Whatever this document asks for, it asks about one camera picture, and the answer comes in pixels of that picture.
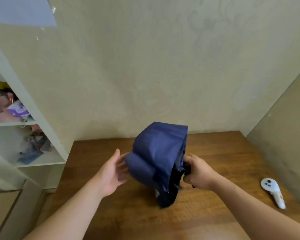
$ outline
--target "person's left hand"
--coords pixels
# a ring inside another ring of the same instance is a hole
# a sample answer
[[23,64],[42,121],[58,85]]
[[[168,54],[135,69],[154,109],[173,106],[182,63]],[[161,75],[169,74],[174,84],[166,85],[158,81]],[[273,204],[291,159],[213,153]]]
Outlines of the person's left hand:
[[99,190],[102,197],[111,195],[118,186],[124,184],[128,179],[128,168],[124,158],[128,153],[120,155],[120,150],[116,149],[115,153],[100,168],[94,178],[99,182]]

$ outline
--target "paper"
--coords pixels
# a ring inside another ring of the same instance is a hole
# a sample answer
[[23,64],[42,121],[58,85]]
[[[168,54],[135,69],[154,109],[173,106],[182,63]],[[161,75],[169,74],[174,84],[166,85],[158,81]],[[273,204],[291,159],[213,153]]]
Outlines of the paper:
[[57,25],[48,0],[0,0],[0,24]]

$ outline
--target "wood grain surface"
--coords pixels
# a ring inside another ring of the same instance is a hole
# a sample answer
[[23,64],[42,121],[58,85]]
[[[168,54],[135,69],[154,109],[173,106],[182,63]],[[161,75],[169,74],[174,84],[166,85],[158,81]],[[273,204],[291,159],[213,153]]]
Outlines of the wood grain surface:
[[[119,148],[132,149],[134,138],[77,141],[56,190],[50,214],[72,197]],[[260,180],[277,178],[262,156],[238,131],[188,135],[186,153],[206,160],[218,173],[265,204],[300,222],[300,206],[278,181],[287,209],[279,209]],[[183,190],[176,202],[159,209],[153,190],[131,178],[104,198],[84,239],[249,239],[231,212],[212,192],[192,188],[181,181]]]

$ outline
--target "person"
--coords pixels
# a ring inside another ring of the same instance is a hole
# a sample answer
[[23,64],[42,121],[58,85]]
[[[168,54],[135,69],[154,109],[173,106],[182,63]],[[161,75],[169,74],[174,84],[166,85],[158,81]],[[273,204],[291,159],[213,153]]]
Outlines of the person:
[[[120,155],[119,149],[116,149],[83,188],[24,239],[82,239],[100,201],[127,181],[125,156]],[[185,156],[184,160],[191,165],[191,173],[184,176],[184,181],[196,188],[216,193],[252,240],[300,239],[299,223],[246,193],[196,155]]]

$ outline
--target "person's right arm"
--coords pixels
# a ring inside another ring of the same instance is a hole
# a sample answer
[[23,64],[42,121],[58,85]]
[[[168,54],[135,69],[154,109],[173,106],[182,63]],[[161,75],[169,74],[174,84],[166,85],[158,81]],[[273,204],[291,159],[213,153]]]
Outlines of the person's right arm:
[[196,155],[185,156],[184,160],[191,165],[191,173],[184,176],[184,181],[197,188],[215,192],[250,239],[300,239],[299,223],[222,177]]

